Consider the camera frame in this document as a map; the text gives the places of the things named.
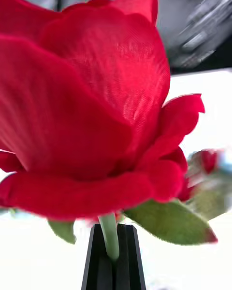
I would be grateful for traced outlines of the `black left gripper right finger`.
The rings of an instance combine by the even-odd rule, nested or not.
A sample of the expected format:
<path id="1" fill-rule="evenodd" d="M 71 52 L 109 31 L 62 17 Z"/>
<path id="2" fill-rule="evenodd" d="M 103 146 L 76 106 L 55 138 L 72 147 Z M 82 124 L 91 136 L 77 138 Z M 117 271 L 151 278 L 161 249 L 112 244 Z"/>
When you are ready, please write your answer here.
<path id="1" fill-rule="evenodd" d="M 118 224 L 119 258 L 114 266 L 115 290 L 145 290 L 145 278 L 137 230 Z"/>

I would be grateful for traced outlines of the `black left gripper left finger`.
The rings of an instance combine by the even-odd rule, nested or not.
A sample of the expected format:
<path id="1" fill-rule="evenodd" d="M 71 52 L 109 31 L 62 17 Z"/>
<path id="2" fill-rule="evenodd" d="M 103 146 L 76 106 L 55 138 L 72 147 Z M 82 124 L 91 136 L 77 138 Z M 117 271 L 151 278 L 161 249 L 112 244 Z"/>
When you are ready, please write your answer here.
<path id="1" fill-rule="evenodd" d="M 107 256 L 102 229 L 95 224 L 90 231 L 81 289 L 112 290 L 112 263 Z"/>

